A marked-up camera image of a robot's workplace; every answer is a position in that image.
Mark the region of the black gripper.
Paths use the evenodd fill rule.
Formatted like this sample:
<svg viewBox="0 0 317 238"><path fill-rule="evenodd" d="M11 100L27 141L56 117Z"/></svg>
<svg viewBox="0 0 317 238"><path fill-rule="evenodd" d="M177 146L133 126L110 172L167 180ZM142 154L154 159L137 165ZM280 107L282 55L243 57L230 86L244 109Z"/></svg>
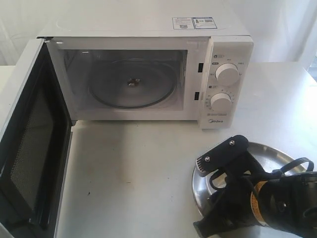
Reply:
<svg viewBox="0 0 317 238"><path fill-rule="evenodd" d="M210 210L193 223L199 237L260 225L250 199L255 192L252 175L262 172L265 170L260 163L246 151L211 175L209 185L215 192L207 199Z"/></svg>

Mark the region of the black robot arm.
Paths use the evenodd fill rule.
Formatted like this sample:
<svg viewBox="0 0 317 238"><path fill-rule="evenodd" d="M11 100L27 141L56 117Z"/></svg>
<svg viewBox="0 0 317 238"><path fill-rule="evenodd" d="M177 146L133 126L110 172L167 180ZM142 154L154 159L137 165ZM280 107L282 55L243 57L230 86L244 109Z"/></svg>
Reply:
<svg viewBox="0 0 317 238"><path fill-rule="evenodd" d="M216 170L225 187L214 185L210 211L193 226L201 238L252 226L270 227L302 238L317 236L317 174L314 163L298 158L266 172L249 153Z"/></svg>

